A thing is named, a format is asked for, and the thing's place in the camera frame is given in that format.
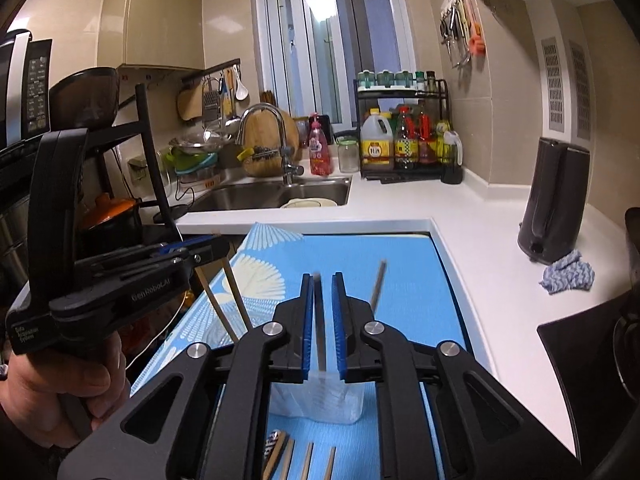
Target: pink bottle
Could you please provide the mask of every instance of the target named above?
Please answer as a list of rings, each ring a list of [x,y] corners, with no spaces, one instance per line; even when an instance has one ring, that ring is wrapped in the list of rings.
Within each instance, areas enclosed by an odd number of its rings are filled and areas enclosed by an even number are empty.
[[[332,173],[329,145],[326,142],[322,127],[318,122],[318,114],[312,114],[311,117],[314,119],[311,124],[311,133],[309,133],[309,163],[311,164],[311,173],[319,176],[329,176]]]

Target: microwave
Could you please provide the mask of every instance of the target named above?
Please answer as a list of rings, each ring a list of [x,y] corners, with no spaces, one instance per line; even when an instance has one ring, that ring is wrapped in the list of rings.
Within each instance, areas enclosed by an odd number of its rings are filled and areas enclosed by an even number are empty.
[[[49,131],[51,45],[28,30],[0,43],[0,151]]]

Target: faucet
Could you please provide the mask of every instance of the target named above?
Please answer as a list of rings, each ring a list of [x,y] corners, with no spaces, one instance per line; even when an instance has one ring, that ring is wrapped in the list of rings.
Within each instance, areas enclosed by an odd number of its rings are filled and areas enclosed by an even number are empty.
[[[258,112],[261,110],[265,110],[271,112],[273,116],[276,118],[278,123],[278,135],[280,137],[280,157],[282,158],[282,181],[285,186],[291,186],[293,184],[293,177],[300,176],[304,173],[305,169],[302,166],[298,166],[293,164],[291,159],[289,158],[294,153],[294,149],[287,146],[287,133],[284,126],[284,118],[275,106],[270,105],[268,103],[258,103],[255,104],[242,114],[242,118],[240,119],[240,131],[238,132],[238,136],[236,137],[236,144],[240,144],[241,146],[244,144],[244,130],[246,128],[247,119],[254,112]]]

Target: kitchen sink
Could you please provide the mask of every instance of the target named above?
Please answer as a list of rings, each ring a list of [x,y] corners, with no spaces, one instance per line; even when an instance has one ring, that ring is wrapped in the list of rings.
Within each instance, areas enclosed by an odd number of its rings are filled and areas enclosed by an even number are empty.
[[[252,182],[223,186],[197,199],[189,211],[274,209],[285,205],[293,198],[328,198],[337,205],[345,205],[350,187],[350,178],[309,180],[290,186],[281,182]]]

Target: chopstick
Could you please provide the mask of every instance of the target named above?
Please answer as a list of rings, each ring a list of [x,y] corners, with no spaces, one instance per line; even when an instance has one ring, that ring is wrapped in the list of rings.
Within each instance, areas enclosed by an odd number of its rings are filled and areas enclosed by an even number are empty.
[[[326,465],[326,471],[324,472],[324,480],[331,480],[331,476],[334,474],[334,460],[335,460],[335,446],[331,448],[331,453],[329,453],[329,463]]]
[[[311,467],[311,454],[314,451],[314,443],[310,442],[308,446],[306,446],[306,456],[305,456],[305,466],[302,469],[302,475],[300,475],[300,480],[308,480],[309,478],[309,468]]]
[[[326,371],[326,330],[324,328],[324,301],[322,281],[318,272],[314,273],[314,308],[316,311],[316,348],[318,349],[318,370]]]
[[[293,457],[293,445],[295,440],[289,438],[287,447],[284,450],[284,462],[282,463],[282,471],[280,472],[280,480],[287,480],[289,476],[289,468],[291,467],[291,458]]]
[[[373,287],[373,294],[371,295],[371,311],[373,315],[376,315],[378,309],[378,301],[380,300],[380,292],[382,291],[382,282],[385,279],[386,272],[386,260],[380,260],[380,266],[378,267],[378,276],[376,278],[376,285]]]
[[[276,441],[273,450],[271,451],[271,456],[264,467],[264,471],[262,472],[262,480],[270,480],[271,475],[275,471],[278,466],[278,462],[280,461],[280,455],[282,453],[282,447],[284,446],[285,441],[287,440],[287,433],[285,431],[278,431],[278,439]]]
[[[226,280],[229,282],[231,294],[233,295],[234,300],[236,300],[236,305],[238,306],[240,317],[242,317],[242,321],[244,321],[244,326],[247,330],[251,330],[254,326],[251,324],[249,313],[246,311],[246,307],[244,306],[244,301],[242,300],[240,289],[238,289],[238,284],[236,283],[233,269],[229,263],[229,258],[222,258],[222,268],[225,269]]]
[[[229,323],[229,320],[226,318],[225,313],[222,312],[222,309],[220,308],[220,304],[218,304],[216,297],[213,295],[213,292],[211,291],[211,287],[209,286],[209,282],[207,281],[204,275],[204,272],[202,272],[202,269],[200,267],[196,267],[196,275],[200,280],[200,285],[202,285],[202,288],[207,293],[207,297],[211,302],[211,306],[213,307],[213,310],[216,311],[216,314],[218,314],[218,317],[222,322],[222,326],[225,327],[226,333],[229,334],[231,341],[233,341],[234,343],[237,343],[240,340],[238,339],[238,336],[234,332],[234,329],[231,328],[231,323]]]

